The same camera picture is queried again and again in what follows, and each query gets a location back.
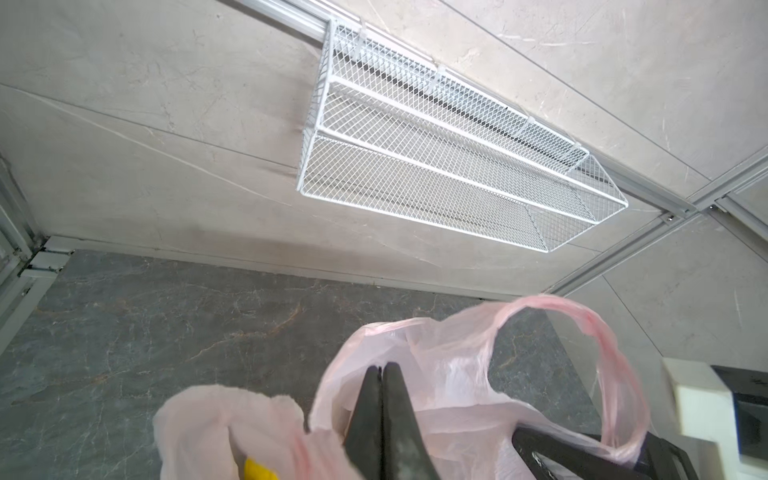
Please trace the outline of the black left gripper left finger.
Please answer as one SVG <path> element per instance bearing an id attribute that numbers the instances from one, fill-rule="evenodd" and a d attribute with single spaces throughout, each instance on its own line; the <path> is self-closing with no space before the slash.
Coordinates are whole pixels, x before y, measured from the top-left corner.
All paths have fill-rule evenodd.
<path id="1" fill-rule="evenodd" d="M 345 453 L 363 479 L 383 478 L 383 398 L 381 369 L 364 375 L 344 439 Z"/>

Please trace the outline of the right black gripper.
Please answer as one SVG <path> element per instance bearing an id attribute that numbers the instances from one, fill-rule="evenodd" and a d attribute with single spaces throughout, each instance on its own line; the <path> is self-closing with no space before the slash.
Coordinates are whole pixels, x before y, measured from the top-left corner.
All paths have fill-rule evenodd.
<path id="1" fill-rule="evenodd" d="M 511 443 L 535 479 L 559 479 L 546 460 L 576 479 L 698 480 L 699 476 L 681 448 L 652 433 L 645 437 L 635 470 L 580 450 L 528 427 L 518 427 Z"/>

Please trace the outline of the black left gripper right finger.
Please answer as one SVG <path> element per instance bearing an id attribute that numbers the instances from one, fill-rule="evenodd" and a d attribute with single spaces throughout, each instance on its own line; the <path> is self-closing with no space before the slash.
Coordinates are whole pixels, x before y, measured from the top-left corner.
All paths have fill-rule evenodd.
<path id="1" fill-rule="evenodd" d="M 398 364 L 390 362 L 384 367 L 382 389 L 383 478 L 438 479 Z"/>

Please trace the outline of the yellow fake banana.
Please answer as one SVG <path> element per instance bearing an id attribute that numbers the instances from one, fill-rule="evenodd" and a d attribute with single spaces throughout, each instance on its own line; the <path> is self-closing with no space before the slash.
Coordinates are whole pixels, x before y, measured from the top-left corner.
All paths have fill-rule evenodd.
<path id="1" fill-rule="evenodd" d="M 247 458 L 244 463 L 245 480 L 278 480 L 279 477 L 271 469 Z"/>

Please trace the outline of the pink printed plastic bag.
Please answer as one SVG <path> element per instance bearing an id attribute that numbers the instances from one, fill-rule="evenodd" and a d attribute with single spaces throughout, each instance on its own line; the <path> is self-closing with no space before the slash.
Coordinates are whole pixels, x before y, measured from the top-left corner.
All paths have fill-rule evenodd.
<path id="1" fill-rule="evenodd" d="M 548 420 L 533 406 L 496 391 L 488 370 L 503 325 L 527 309 L 570 317 L 599 350 L 601 437 L 593 440 Z M 449 318 L 366 324 L 325 370 L 312 408 L 290 397 L 222 385 L 190 387 L 153 419 L 164 479 L 237 479 L 247 458 L 280 479 L 358 479 L 342 445 L 365 371 L 389 362 L 402 370 L 424 446 L 443 479 L 522 479 L 511 438 L 530 426 L 602 459 L 633 466 L 650 426 L 640 382 L 611 328 L 569 299 L 538 295 L 489 302 Z"/>

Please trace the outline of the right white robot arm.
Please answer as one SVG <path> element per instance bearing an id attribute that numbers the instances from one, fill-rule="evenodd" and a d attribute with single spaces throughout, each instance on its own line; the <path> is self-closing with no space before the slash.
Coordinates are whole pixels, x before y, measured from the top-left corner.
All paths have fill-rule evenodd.
<path id="1" fill-rule="evenodd" d="M 647 434 L 629 468 L 527 427 L 512 445 L 535 479 L 765 479 L 767 374 L 665 358 L 680 433 L 698 442 L 699 466 L 671 442 Z"/>

